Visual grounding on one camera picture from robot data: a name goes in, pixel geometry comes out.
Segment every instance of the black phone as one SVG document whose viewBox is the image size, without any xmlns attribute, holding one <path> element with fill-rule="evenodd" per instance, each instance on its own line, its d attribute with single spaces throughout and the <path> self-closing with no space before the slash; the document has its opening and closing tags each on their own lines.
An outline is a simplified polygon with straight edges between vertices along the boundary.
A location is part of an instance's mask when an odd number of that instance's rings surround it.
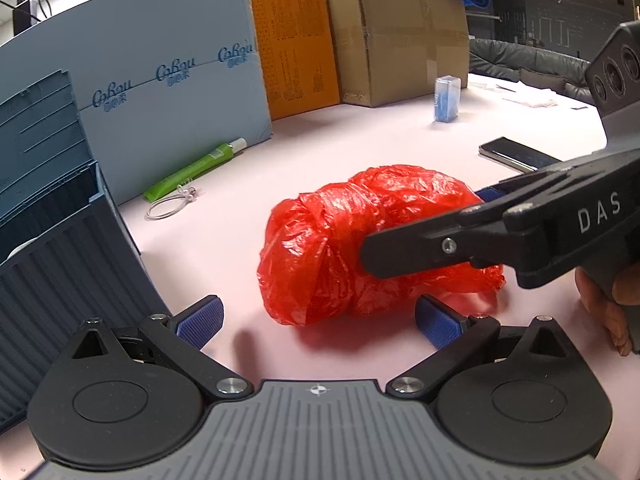
<svg viewBox="0 0 640 480">
<path fill-rule="evenodd" d="M 558 158 L 534 150 L 506 137 L 500 137 L 500 139 L 482 144 L 478 151 L 480 155 L 486 158 L 523 173 L 537 171 L 561 162 Z"/>
</svg>

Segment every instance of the human hand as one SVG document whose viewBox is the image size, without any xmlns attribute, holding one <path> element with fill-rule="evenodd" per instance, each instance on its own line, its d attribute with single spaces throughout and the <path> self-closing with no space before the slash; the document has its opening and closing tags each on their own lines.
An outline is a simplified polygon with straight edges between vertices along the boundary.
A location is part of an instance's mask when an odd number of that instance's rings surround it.
<svg viewBox="0 0 640 480">
<path fill-rule="evenodd" d="M 613 345 L 620 355 L 629 355 L 632 343 L 622 308 L 609 301 L 601 288 L 582 269 L 575 271 L 575 285 L 585 309 L 609 331 Z M 612 295 L 619 304 L 640 305 L 640 263 L 623 270 L 617 276 Z"/>
</svg>

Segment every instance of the ribbed storage box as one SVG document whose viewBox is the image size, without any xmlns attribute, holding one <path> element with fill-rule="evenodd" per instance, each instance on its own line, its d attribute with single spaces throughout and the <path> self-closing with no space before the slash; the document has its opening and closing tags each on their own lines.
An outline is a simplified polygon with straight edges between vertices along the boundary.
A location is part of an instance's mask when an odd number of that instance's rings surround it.
<svg viewBox="0 0 640 480">
<path fill-rule="evenodd" d="M 92 159 L 68 74 L 52 74 L 0 105 L 0 432 L 26 416 L 83 320 L 131 326 L 156 312 L 167 308 Z"/>
</svg>

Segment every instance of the couch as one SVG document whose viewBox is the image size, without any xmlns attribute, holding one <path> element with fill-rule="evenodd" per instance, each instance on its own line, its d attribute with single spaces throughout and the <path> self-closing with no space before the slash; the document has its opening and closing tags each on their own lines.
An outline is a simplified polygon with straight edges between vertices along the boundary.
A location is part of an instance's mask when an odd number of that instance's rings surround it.
<svg viewBox="0 0 640 480">
<path fill-rule="evenodd" d="M 522 81 L 593 105 L 584 77 L 590 63 L 550 50 L 497 40 L 470 40 L 469 72 Z"/>
</svg>

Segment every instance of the red plastic bag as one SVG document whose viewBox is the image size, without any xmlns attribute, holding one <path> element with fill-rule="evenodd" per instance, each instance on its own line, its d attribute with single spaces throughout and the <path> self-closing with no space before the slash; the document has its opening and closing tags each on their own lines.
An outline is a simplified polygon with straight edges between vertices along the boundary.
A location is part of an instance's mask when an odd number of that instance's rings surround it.
<svg viewBox="0 0 640 480">
<path fill-rule="evenodd" d="M 462 182 L 417 166 L 383 166 L 329 184 L 271 212 L 258 280 L 267 312 L 305 326 L 349 312 L 367 316 L 401 308 L 420 294 L 487 292 L 504 285 L 502 267 L 460 264 L 377 280 L 360 264 L 364 238 L 480 199 Z"/>
</svg>

